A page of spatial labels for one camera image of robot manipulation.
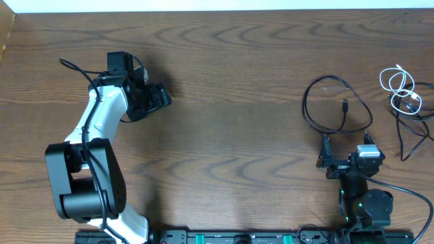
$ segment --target power cord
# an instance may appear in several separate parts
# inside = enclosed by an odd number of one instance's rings
[[[394,186],[392,184],[387,184],[387,183],[384,183],[384,182],[381,182],[381,181],[378,181],[378,180],[371,179],[370,177],[365,176],[360,171],[359,171],[359,173],[360,173],[360,176],[363,179],[367,180],[367,181],[370,181],[370,182],[375,183],[375,184],[380,185],[380,186],[386,186],[386,187],[389,187],[389,188],[392,188],[392,189],[395,189],[395,190],[400,190],[401,192],[408,193],[410,195],[413,195],[415,197],[418,197],[418,198],[422,199],[423,201],[425,201],[425,203],[428,204],[428,206],[429,206],[428,220],[425,223],[425,225],[423,226],[422,230],[419,232],[419,234],[413,240],[412,244],[416,244],[419,241],[419,239],[423,236],[423,234],[427,231],[427,229],[429,227],[429,224],[431,223],[431,220],[433,219],[433,204],[430,202],[430,200],[427,199],[424,195],[421,195],[421,194],[419,194],[417,192],[414,192],[412,190],[408,190],[408,189],[405,189],[405,188],[402,188],[402,187],[399,187],[399,186]]]
[[[405,115],[415,115],[415,114],[417,114],[417,113],[419,112],[420,108],[422,107],[422,98],[421,98],[421,97],[420,97],[416,92],[413,91],[414,88],[415,88],[415,85],[414,85],[414,79],[413,79],[413,77],[411,76],[411,74],[410,74],[409,72],[405,71],[402,67],[400,67],[400,65],[398,65],[398,64],[395,64],[395,65],[396,65],[396,68],[386,68],[386,69],[384,69],[384,70],[382,70],[382,71],[380,72],[380,85],[381,85],[381,87],[382,87],[383,89],[385,89],[386,91],[388,91],[388,92],[393,92],[393,95],[391,96],[391,105],[392,105],[392,107],[393,107],[396,111],[398,111],[399,113],[405,114]],[[398,72],[395,73],[394,75],[392,75],[392,76],[389,78],[389,88],[386,88],[386,87],[383,85],[383,82],[382,82],[381,77],[382,77],[382,74],[383,74],[384,72],[386,72],[386,71],[390,71],[390,70],[397,70]],[[394,89],[394,88],[392,87],[392,81],[393,81],[394,78],[395,78],[396,76],[398,76],[398,75],[401,75],[401,76],[402,76],[401,84],[399,85],[399,87],[398,87],[397,89]],[[411,86],[411,89],[406,89],[406,88],[405,88],[405,86],[406,86],[406,82],[407,82],[407,77],[409,77],[409,78],[410,78],[410,81],[412,82],[412,83],[411,83],[411,85],[412,85],[412,86]],[[414,100],[419,101],[419,107],[418,107],[415,111],[410,110],[410,113],[409,113],[409,112],[402,111],[402,110],[400,110],[399,108],[397,108],[397,107],[394,105],[394,103],[393,103],[395,96],[398,96],[399,98],[405,98],[406,96],[410,96],[410,97],[413,98]]]
[[[406,86],[404,86],[404,89],[407,89],[410,86],[412,88],[414,88],[416,85],[424,85],[424,86],[426,86],[426,87],[434,90],[433,84],[423,83],[423,82],[407,84]],[[396,118],[396,128],[397,128],[397,132],[398,132],[398,138],[399,138],[399,144],[400,144],[400,150],[401,150],[401,161],[404,162],[410,156],[412,156],[412,154],[416,151],[416,149],[427,138],[434,142],[434,138],[431,136],[429,128],[428,128],[428,125],[426,123],[426,121],[430,121],[430,120],[434,119],[434,113],[430,114],[430,115],[425,115],[425,116],[421,116],[418,113],[416,113],[415,115],[403,114],[399,110],[399,107],[401,106],[401,103],[404,104],[407,107],[407,109],[410,110],[410,111],[416,111],[417,108],[415,106],[412,106],[411,104],[409,104],[407,102],[402,101],[402,97],[401,96],[399,96],[398,98],[391,98],[391,100],[393,101],[394,108],[395,107],[398,108],[398,110],[392,110],[391,114]],[[433,110],[434,110],[434,108],[420,108],[419,109],[419,111],[433,111]],[[423,124],[423,127],[425,128],[424,134],[415,132],[407,123],[405,123],[404,121],[402,121],[399,118],[399,116],[401,116],[404,119],[407,119],[409,121],[421,122]],[[400,129],[399,125],[403,125],[405,128],[407,128],[414,135],[422,137],[422,139],[411,149],[411,151],[408,153],[408,155],[406,157],[403,157],[404,145],[403,145],[403,140],[402,140],[402,136],[401,136],[401,129]]]
[[[85,160],[87,162],[87,164],[89,165],[89,169],[90,172],[92,174],[92,178],[94,180],[94,184],[96,186],[96,191],[98,192],[98,196],[100,197],[100,201],[101,201],[101,206],[102,206],[102,223],[101,225],[99,225],[98,229],[100,231],[105,231],[107,230],[110,234],[112,234],[114,237],[117,237],[118,239],[120,239],[122,241],[122,243],[125,244],[129,244],[125,238],[123,238],[121,235],[119,235],[118,233],[116,233],[110,226],[108,226],[107,224],[107,204],[106,204],[106,191],[102,189],[101,187],[101,183],[98,179],[98,175],[95,172],[95,167],[94,164],[92,163],[92,160],[95,160],[95,162],[98,162],[96,160],[96,158],[92,155],[92,153],[90,152],[89,148],[87,147],[86,144],[86,138],[85,135],[87,135],[88,131],[87,129],[89,128],[89,123],[92,120],[92,117],[94,116],[94,113],[101,101],[101,95],[100,92],[98,91],[95,83],[92,81],[92,79],[90,79],[90,77],[86,74],[86,73],[91,73],[91,74],[100,74],[94,71],[88,71],[88,70],[82,70],[81,68],[79,68],[77,65],[73,64],[72,62],[69,62],[68,60],[65,60],[63,58],[59,59],[59,62],[61,63],[61,65],[70,68],[72,70],[75,71],[79,71],[89,82],[90,85],[92,86],[92,88],[95,90],[96,93],[96,100],[95,100],[95,104],[93,105],[89,115],[87,116],[87,119],[84,123],[84,126],[81,128],[81,147],[83,150],[83,154],[85,156]]]
[[[331,129],[331,128],[328,128],[328,127],[322,126],[322,125],[318,124],[317,122],[315,122],[315,121],[311,118],[311,116],[310,116],[310,114],[309,114],[309,112],[308,112],[308,110],[307,110],[307,97],[308,97],[308,95],[309,95],[309,91],[311,90],[312,86],[313,86],[314,84],[316,84],[316,83],[318,83],[318,82],[320,82],[320,81],[324,81],[324,80],[335,80],[335,81],[339,81],[339,82],[341,82],[345,87],[347,87],[348,89],[350,89],[350,90],[354,93],[354,96],[355,96],[357,99],[359,99],[360,103],[361,103],[361,104],[366,108],[367,112],[369,113],[370,122],[369,122],[366,126],[364,126],[364,127],[362,127],[362,128],[359,128],[359,129],[347,130],[347,131],[342,130],[342,128],[344,127],[344,124],[345,124],[345,119],[347,118],[347,112],[348,112],[348,101],[347,101],[347,100],[344,100],[344,102],[342,103],[342,111],[343,111],[344,115],[343,115],[342,123],[340,124],[340,127],[339,127],[338,129]],[[302,100],[302,114],[303,114],[303,119],[304,119],[304,121],[306,121],[307,125],[308,125],[309,127],[311,127],[312,129],[314,129],[315,131],[321,133],[321,134],[354,133],[354,132],[359,132],[359,131],[363,131],[363,130],[365,130],[366,128],[368,128],[368,127],[372,124],[372,122],[373,122],[373,118],[372,118],[371,110],[368,108],[368,106],[366,106],[365,102],[364,102],[364,101],[359,97],[359,95],[355,92],[355,90],[354,90],[354,89],[353,89],[353,88],[352,88],[352,87],[351,87],[351,86],[350,86],[346,81],[344,81],[342,78],[340,78],[340,77],[336,77],[336,76],[333,76],[333,75],[320,77],[320,78],[318,78],[317,80],[315,80],[314,82],[312,82],[312,83],[307,87],[306,91],[304,92],[303,100]]]

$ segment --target black cable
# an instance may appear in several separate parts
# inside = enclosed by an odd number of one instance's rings
[[[322,125],[320,125],[320,124],[318,124],[317,122],[315,122],[312,118],[311,118],[311,116],[310,116],[310,114],[309,114],[309,112],[308,112],[308,110],[307,110],[307,97],[308,97],[308,95],[309,95],[309,91],[310,91],[310,89],[312,88],[312,86],[314,85],[314,84],[316,84],[316,83],[318,83],[318,82],[320,82],[320,81],[323,81],[323,80],[329,80],[329,79],[331,79],[331,80],[335,80],[335,81],[339,81],[339,82],[341,82],[345,87],[347,87],[348,89],[350,89],[353,93],[354,93],[354,95],[355,95],[355,97],[357,98],[357,99],[359,99],[359,101],[361,102],[361,104],[366,108],[366,110],[367,110],[367,112],[369,113],[369,117],[370,117],[370,122],[366,125],[366,126],[364,126],[364,127],[362,127],[362,128],[359,128],[359,129],[354,129],[354,130],[347,130],[347,131],[343,131],[342,130],[342,128],[343,128],[343,126],[344,126],[344,124],[345,124],[345,119],[346,119],[346,117],[347,117],[347,112],[346,112],[346,110],[344,109],[344,106],[345,106],[345,100],[344,100],[344,103],[342,104],[342,111],[344,112],[344,117],[343,117],[343,120],[342,120],[342,123],[341,123],[341,126],[339,127],[339,129],[331,129],[331,128],[328,128],[328,127],[325,127],[325,126],[322,126]],[[340,77],[336,77],[336,76],[332,76],[332,75],[330,75],[330,76],[324,76],[324,77],[320,77],[320,78],[318,78],[317,80],[315,80],[314,82],[312,82],[312,84],[310,84],[308,87],[307,87],[307,89],[306,89],[306,91],[304,92],[304,95],[303,95],[303,101],[302,101],[302,114],[303,114],[303,119],[304,119],[304,121],[306,121],[306,123],[307,123],[307,125],[309,126],[309,127],[311,127],[312,129],[314,129],[315,131],[318,131],[319,133],[321,133],[321,134],[334,134],[334,133],[354,133],[354,132],[359,132],[359,131],[363,131],[363,130],[365,130],[366,128],[368,128],[371,124],[372,124],[372,122],[373,122],[373,118],[372,118],[372,113],[371,113],[371,110],[368,108],[368,106],[366,106],[366,104],[365,104],[365,102],[359,97],[359,95],[355,92],[355,90],[346,82],[346,81],[344,81],[343,79],[341,79]]]
[[[122,237],[120,234],[118,234],[115,230],[113,230],[110,226],[107,226],[107,231],[112,234],[114,237],[118,238],[119,240],[121,240],[121,242],[123,244],[130,244],[127,239],[125,239],[124,237]]]
[[[322,232],[322,230],[321,229],[319,229],[318,228],[318,226],[316,226],[316,225],[314,225],[314,224],[305,224],[305,225],[303,225],[303,226],[301,226],[298,230],[297,230],[297,233],[296,233],[296,238],[298,239],[298,241],[300,242],[300,243],[302,243],[302,244],[307,244],[307,243],[305,243],[304,241],[302,241],[301,240],[301,238],[300,238],[300,231],[303,229],[303,228],[306,228],[307,226],[313,226],[316,230],[318,230],[319,231],[319,233],[321,233],[321,235],[327,240],[326,242],[323,242],[323,243],[320,243],[320,244],[326,244],[326,243],[329,243],[329,238],[330,238],[330,235],[328,236],[328,237],[326,237],[326,235]]]
[[[79,72],[83,71],[84,73],[87,73],[87,74],[97,74],[97,75],[102,73],[102,72],[98,72],[98,71],[82,70],[79,67],[77,67],[76,65],[74,65],[73,63],[69,62],[68,60],[64,60],[63,58],[61,58],[59,61],[60,61],[61,65],[65,66],[67,68],[70,68],[72,70],[75,70],[75,71],[79,71]]]
[[[121,235],[119,235],[118,233],[116,233],[108,224],[107,224],[107,204],[106,204],[106,196],[105,196],[105,190],[102,189],[101,187],[101,183],[98,179],[98,175],[96,174],[95,171],[95,167],[94,164],[92,163],[92,159],[98,164],[98,160],[97,158],[95,158],[95,156],[90,152],[89,148],[87,147],[86,144],[86,139],[85,139],[85,135],[88,133],[87,129],[89,128],[89,123],[92,120],[92,117],[94,116],[94,113],[101,101],[101,95],[100,92],[98,91],[95,83],[92,81],[92,79],[90,79],[90,77],[86,74],[85,70],[82,70],[81,68],[79,68],[77,65],[73,64],[72,62],[69,62],[68,60],[65,60],[63,58],[59,59],[60,63],[65,66],[68,67],[72,70],[76,70],[79,71],[91,84],[92,88],[94,88],[95,93],[96,93],[96,100],[95,100],[95,104],[93,105],[89,115],[86,118],[86,121],[83,125],[83,127],[81,128],[81,146],[83,149],[83,154],[85,156],[85,160],[87,162],[87,164],[89,165],[89,169],[90,172],[92,174],[92,178],[94,180],[94,184],[96,186],[96,190],[98,192],[98,196],[100,197],[100,201],[101,201],[101,206],[102,206],[102,223],[101,225],[98,227],[101,231],[107,230],[108,232],[110,232],[114,237],[117,237],[118,239],[122,240],[122,243],[125,244],[129,244],[125,238],[123,238]]]
[[[402,188],[402,187],[399,187],[399,186],[394,186],[392,184],[387,184],[387,183],[384,183],[384,182],[381,182],[381,181],[378,181],[378,180],[371,179],[370,177],[365,176],[360,171],[359,171],[359,173],[360,173],[360,176],[363,179],[367,180],[367,181],[370,181],[370,182],[375,183],[375,184],[380,185],[380,186],[386,186],[386,187],[389,187],[389,188],[392,188],[392,189],[395,189],[395,190],[400,190],[401,192],[408,193],[410,195],[413,195],[415,197],[418,197],[418,198],[422,199],[423,201],[425,201],[428,204],[428,206],[429,206],[428,220],[425,223],[425,225],[423,226],[422,230],[419,232],[419,234],[413,240],[412,244],[416,244],[419,241],[419,239],[423,236],[423,234],[427,231],[427,229],[429,227],[429,224],[431,223],[431,220],[433,219],[433,212],[434,212],[434,210],[433,210],[433,204],[430,202],[430,200],[427,199],[424,195],[421,195],[421,194],[419,194],[417,192],[414,192],[412,190],[408,190],[408,189],[405,189],[405,188]]]
[[[428,88],[430,88],[430,89],[434,89],[434,87],[432,87],[432,84],[430,84],[430,83],[422,83],[422,82],[419,82],[419,83],[415,83],[415,85],[425,85],[425,86],[427,86]],[[408,89],[408,88],[410,88],[410,87],[412,87],[413,86],[413,84],[412,83],[410,83],[410,84],[407,84],[405,87],[404,87],[404,89]],[[410,110],[410,111],[416,111],[416,107],[415,106],[412,106],[411,104],[408,104],[407,102],[404,102],[404,101],[402,101],[401,100],[402,99],[402,97],[398,97],[398,98],[396,98],[396,99],[394,99],[393,100],[393,102],[394,102],[394,105],[395,105],[395,107],[396,108],[400,108],[400,106],[401,106],[401,103],[402,104],[404,104],[404,105],[406,105],[407,106],[407,108]],[[423,109],[424,111],[431,111],[431,110],[433,110],[433,108],[424,108]],[[400,150],[401,150],[401,153],[400,153],[400,155],[401,155],[401,161],[406,161],[408,158],[410,158],[410,156],[412,156],[413,155],[413,153],[416,151],[416,149],[428,138],[428,139],[430,139],[430,140],[432,140],[432,141],[434,141],[434,138],[431,136],[431,134],[430,134],[430,131],[429,131],[429,128],[428,128],[428,125],[427,125],[427,123],[426,123],[426,121],[429,121],[429,120],[432,120],[432,119],[434,119],[434,114],[432,114],[432,115],[426,115],[426,116],[421,116],[421,115],[419,115],[418,113],[417,114],[415,114],[415,115],[411,115],[411,116],[409,116],[409,115],[405,115],[405,114],[403,114],[403,113],[401,113],[401,112],[399,112],[398,110],[395,110],[395,109],[393,109],[392,111],[391,111],[391,114],[396,118],[396,128],[397,128],[397,133],[398,133],[398,138],[399,138],[399,148],[400,148]],[[407,123],[405,123],[404,121],[402,121],[401,119],[399,119],[399,116],[401,116],[401,117],[403,117],[404,119],[407,119],[407,120],[410,120],[410,121],[416,121],[416,122],[422,122],[422,124],[423,124],[423,126],[424,126],[424,128],[425,128],[425,130],[426,131],[424,131],[424,133],[425,134],[420,134],[420,133],[418,133],[418,132],[416,132],[416,131],[414,131],[409,125],[407,125]],[[404,157],[403,156],[403,152],[404,152],[404,143],[403,143],[403,140],[402,140],[402,136],[401,136],[401,129],[400,129],[400,126],[399,125],[403,125],[406,129],[408,129],[411,133],[413,133],[414,135],[416,135],[416,136],[420,136],[420,137],[422,137],[422,139],[420,139],[420,141],[410,150],[410,152],[408,153],[408,155],[406,156],[406,157]]]

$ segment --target white robotic arm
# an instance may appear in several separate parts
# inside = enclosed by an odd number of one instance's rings
[[[125,181],[111,145],[125,113],[135,122],[172,101],[163,84],[145,83],[147,72],[141,63],[133,69],[131,54],[108,53],[108,71],[93,81],[74,64],[61,63],[83,73],[91,86],[78,125],[63,143],[50,144],[45,152],[58,215],[104,229],[118,244],[146,243],[148,221],[126,203]],[[74,173],[86,169],[92,178],[74,179]]]
[[[128,109],[127,96],[122,87],[115,87],[114,85],[102,86],[97,89],[100,92],[100,103],[90,120],[86,141],[89,142],[95,138],[107,138],[112,144],[119,121]],[[80,122],[65,139],[65,142],[71,144],[81,143],[81,128],[84,126],[96,102],[96,92],[94,89],[89,92],[89,97],[89,103]],[[88,165],[82,165],[81,169],[88,169]],[[96,227],[99,227],[101,223],[102,218],[92,218],[88,222],[88,224]],[[138,215],[128,203],[117,219],[107,219],[107,225],[130,244],[147,242],[149,233],[148,220]],[[104,231],[115,238],[118,244],[122,244],[123,240],[117,238],[107,229]]]

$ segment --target green terminal block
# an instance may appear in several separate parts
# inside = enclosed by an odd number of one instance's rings
[[[205,235],[196,235],[196,244],[205,244]]]
[[[283,236],[283,244],[292,244],[292,235],[284,235]]]

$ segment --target wood grain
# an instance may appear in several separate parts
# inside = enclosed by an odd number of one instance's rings
[[[14,22],[15,14],[6,5],[3,0],[0,0],[0,62],[3,57],[3,52],[6,49],[6,42],[11,33],[12,23]]]
[[[121,124],[113,145],[128,201],[153,226],[191,229],[296,229],[337,226],[338,182],[315,168],[321,135],[305,124],[301,97],[322,75],[347,80],[374,115],[369,132],[387,155],[379,180],[434,201],[433,143],[399,161],[395,122],[379,72],[394,63],[432,82],[434,11],[340,10],[23,14],[0,67],[0,242],[72,243],[80,228],[54,209],[44,151],[76,126],[87,81],[63,57],[104,70],[106,53],[137,55],[174,103]],[[433,94],[421,91],[427,102]],[[368,116],[339,84],[316,85],[309,111],[337,126]],[[363,133],[332,136],[345,157]],[[418,138],[404,134],[406,144]],[[418,233],[428,207],[395,197],[392,226]],[[432,228],[422,243],[434,240]]]

